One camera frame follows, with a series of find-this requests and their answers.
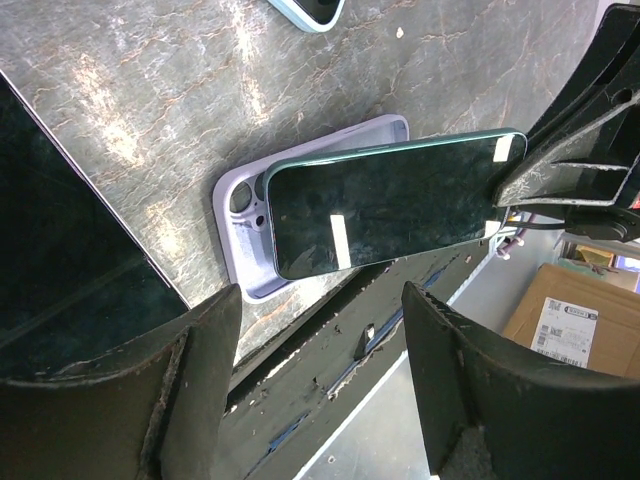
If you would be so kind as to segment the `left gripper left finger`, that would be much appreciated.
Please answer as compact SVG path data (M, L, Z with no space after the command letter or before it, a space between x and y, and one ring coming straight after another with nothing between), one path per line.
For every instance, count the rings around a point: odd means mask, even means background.
M230 285L52 377L1 379L5 479L209 479L242 317Z

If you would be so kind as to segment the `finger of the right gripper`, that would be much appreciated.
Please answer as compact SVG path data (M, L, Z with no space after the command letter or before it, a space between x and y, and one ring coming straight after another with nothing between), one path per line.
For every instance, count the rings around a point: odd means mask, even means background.
M528 133L530 145L539 145L602 89L627 64L639 46L639 6L610 5L595 36L565 86Z
M615 204L639 169L639 86L564 88L529 147L496 188L496 205Z

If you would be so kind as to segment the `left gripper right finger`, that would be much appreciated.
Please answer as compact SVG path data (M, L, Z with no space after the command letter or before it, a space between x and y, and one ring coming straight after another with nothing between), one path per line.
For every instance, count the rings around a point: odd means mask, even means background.
M639 384L546 357L409 282L405 338L442 479L635 479Z

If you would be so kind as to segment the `white phone black screen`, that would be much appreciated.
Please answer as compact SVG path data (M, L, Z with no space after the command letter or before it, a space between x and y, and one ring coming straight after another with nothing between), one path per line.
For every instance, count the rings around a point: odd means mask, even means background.
M1 376L52 377L186 304L1 82Z

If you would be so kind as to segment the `purple phone case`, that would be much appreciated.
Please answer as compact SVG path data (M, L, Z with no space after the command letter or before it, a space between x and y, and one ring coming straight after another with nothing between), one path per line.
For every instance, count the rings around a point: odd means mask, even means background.
M274 270L262 174L274 163L377 145L406 142L409 123L402 115L385 114L329 135L247 163L225 173L212 193L212 207L229 280L245 301L261 304L292 284Z

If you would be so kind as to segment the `dark green phone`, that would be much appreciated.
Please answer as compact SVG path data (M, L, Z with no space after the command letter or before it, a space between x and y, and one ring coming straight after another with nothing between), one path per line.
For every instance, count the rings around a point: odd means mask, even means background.
M274 163L263 188L279 277L295 281L489 239L528 141L513 128Z

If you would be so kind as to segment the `light blue phone case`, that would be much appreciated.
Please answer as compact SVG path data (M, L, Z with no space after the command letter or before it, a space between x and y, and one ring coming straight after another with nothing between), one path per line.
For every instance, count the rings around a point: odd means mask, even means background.
M307 33L326 33L337 23L344 0L268 0L293 25Z

